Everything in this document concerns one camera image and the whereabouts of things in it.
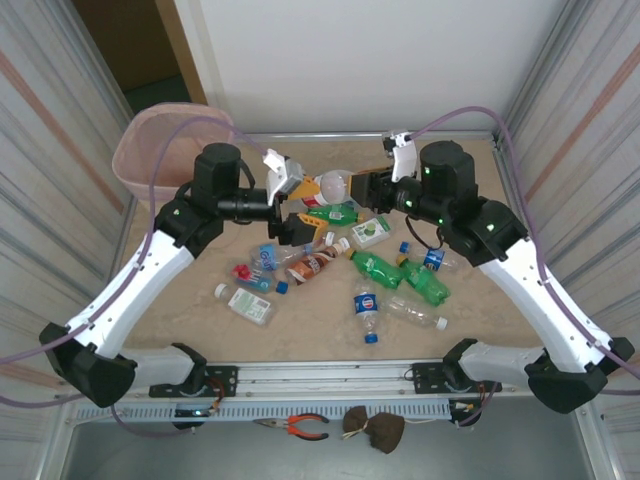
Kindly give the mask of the red label bottle red cap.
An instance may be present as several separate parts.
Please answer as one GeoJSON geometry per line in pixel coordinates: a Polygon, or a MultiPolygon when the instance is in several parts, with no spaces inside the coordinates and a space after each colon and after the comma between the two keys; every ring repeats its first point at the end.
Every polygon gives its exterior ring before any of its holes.
{"type": "Polygon", "coordinates": [[[314,181],[320,191],[312,196],[302,198],[302,203],[309,208],[340,205],[352,201],[350,182],[353,173],[348,170],[331,170],[317,176],[314,181]]]}

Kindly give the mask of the green lime label bottle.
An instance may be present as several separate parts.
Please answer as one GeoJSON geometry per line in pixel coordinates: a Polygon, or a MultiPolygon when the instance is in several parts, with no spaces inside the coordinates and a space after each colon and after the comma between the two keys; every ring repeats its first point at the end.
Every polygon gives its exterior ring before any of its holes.
{"type": "Polygon", "coordinates": [[[345,238],[351,248],[367,250],[392,235],[392,225],[382,215],[348,227],[337,233],[337,238],[345,238]]]}

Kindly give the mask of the brown label bottle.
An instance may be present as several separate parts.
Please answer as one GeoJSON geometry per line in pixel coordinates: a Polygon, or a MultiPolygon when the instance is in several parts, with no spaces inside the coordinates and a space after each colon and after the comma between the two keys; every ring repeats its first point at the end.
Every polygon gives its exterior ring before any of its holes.
{"type": "Polygon", "coordinates": [[[311,253],[294,262],[285,269],[286,281],[290,286],[300,286],[316,277],[332,261],[345,252],[346,248],[340,243],[311,253]]]}

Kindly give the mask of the clear bottle light blue label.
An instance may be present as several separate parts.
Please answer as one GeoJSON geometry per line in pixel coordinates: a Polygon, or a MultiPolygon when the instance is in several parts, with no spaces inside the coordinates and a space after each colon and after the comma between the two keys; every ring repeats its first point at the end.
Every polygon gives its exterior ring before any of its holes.
{"type": "Polygon", "coordinates": [[[257,267],[273,272],[311,254],[312,251],[312,244],[289,246],[266,243],[252,248],[250,258],[257,267]]]}

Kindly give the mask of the blue bottle red flower label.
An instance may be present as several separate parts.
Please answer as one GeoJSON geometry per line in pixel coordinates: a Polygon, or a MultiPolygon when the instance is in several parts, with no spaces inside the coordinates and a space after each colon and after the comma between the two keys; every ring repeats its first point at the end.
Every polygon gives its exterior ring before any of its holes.
{"type": "Polygon", "coordinates": [[[242,288],[253,290],[259,293],[278,293],[285,295],[289,285],[278,280],[270,271],[251,264],[239,263],[231,267],[231,276],[242,288]]]}

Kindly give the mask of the green bottle yellow cap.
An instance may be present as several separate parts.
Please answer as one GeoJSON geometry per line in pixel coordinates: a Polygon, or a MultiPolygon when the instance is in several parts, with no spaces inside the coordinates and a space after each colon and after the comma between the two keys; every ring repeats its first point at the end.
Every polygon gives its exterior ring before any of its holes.
{"type": "Polygon", "coordinates": [[[400,254],[396,264],[409,286],[428,304],[437,307],[451,295],[449,289],[427,267],[400,254]]]}
{"type": "Polygon", "coordinates": [[[329,225],[348,226],[362,223],[365,215],[347,204],[327,205],[310,208],[307,214],[326,221],[329,225]]]}
{"type": "Polygon", "coordinates": [[[345,255],[361,275],[384,288],[396,290],[403,280],[403,274],[398,267],[376,254],[348,249],[345,255]]]}

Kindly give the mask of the blue-capped blue label bottle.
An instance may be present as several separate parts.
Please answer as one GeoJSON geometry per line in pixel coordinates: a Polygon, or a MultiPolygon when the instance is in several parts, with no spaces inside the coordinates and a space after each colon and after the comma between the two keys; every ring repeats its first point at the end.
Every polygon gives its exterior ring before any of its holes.
{"type": "Polygon", "coordinates": [[[406,255],[411,261],[435,272],[454,272],[460,267],[457,254],[444,249],[427,248],[420,244],[402,242],[399,252],[406,255]]]}

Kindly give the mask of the green white label bottle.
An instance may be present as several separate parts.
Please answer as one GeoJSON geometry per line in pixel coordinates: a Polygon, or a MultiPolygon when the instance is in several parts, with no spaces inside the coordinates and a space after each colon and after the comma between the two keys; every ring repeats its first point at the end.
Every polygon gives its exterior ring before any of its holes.
{"type": "Polygon", "coordinates": [[[236,315],[261,327],[270,322],[275,312],[275,306],[271,301],[242,287],[221,283],[214,289],[214,297],[236,315]]]}

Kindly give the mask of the Pepsi label bottle blue cap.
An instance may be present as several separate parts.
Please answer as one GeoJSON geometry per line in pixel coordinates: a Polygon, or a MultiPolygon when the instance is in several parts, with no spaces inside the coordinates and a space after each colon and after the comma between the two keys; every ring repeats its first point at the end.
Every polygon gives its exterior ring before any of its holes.
{"type": "Polygon", "coordinates": [[[354,314],[362,328],[363,339],[367,345],[378,342],[379,308],[375,286],[368,279],[355,283],[353,295],[354,314]]]}

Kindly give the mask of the brown cloth pouch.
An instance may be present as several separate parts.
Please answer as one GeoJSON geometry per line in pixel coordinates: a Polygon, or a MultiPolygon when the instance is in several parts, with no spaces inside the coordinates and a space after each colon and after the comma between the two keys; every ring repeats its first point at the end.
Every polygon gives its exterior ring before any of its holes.
{"type": "Polygon", "coordinates": [[[343,439],[366,434],[370,446],[384,454],[390,454],[399,445],[405,429],[402,416],[380,412],[369,416],[365,406],[349,409],[342,419],[343,439]]]}

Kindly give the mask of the aluminium table edge rail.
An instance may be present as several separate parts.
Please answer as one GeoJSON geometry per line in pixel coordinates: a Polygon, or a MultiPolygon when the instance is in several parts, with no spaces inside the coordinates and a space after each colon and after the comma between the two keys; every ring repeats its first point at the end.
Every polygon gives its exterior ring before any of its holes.
{"type": "MultiPolygon", "coordinates": [[[[260,145],[276,142],[304,143],[304,142],[357,142],[374,141],[380,143],[382,132],[322,132],[322,133],[250,133],[248,137],[260,145]]],[[[462,131],[436,130],[429,131],[418,137],[419,141],[436,140],[484,140],[494,138],[490,131],[462,131]]]]}

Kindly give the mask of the brown wooden door frame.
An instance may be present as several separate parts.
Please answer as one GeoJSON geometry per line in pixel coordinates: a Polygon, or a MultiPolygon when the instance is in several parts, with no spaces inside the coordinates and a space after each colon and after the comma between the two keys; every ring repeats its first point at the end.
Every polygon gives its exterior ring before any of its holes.
{"type": "Polygon", "coordinates": [[[207,98],[182,26],[176,0],[154,1],[191,101],[198,104],[207,104],[207,98]]]}

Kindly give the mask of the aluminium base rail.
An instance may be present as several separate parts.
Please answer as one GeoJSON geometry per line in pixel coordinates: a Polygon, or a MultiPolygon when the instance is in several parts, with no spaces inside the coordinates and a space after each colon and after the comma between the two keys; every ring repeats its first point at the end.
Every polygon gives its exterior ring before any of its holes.
{"type": "MultiPolygon", "coordinates": [[[[203,386],[206,367],[213,365],[194,352],[183,351],[180,346],[158,351],[132,351],[127,358],[119,355],[106,359],[87,349],[71,353],[49,352],[47,358],[61,378],[101,408],[114,405],[132,392],[148,391],[154,385],[182,386],[187,393],[193,393],[203,386]]],[[[236,394],[339,394],[360,389],[389,393],[401,390],[401,383],[411,382],[411,365],[389,361],[234,365],[239,368],[236,394]]],[[[476,379],[466,375],[478,382],[491,381],[517,388],[529,386],[529,377],[524,370],[492,371],[482,373],[476,379]]]]}

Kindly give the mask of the orange handled pliers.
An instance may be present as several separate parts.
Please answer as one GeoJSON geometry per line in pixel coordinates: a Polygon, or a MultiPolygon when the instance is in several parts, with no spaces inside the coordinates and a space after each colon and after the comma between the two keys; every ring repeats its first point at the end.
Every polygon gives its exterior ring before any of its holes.
{"type": "Polygon", "coordinates": [[[262,425],[268,428],[274,429],[282,429],[285,430],[289,435],[293,435],[301,440],[316,442],[322,441],[329,438],[328,433],[308,433],[300,430],[297,427],[298,423],[303,421],[318,421],[323,424],[328,424],[329,420],[319,414],[316,413],[303,413],[300,415],[292,415],[287,418],[262,418],[255,419],[254,423],[258,425],[262,425]]]}

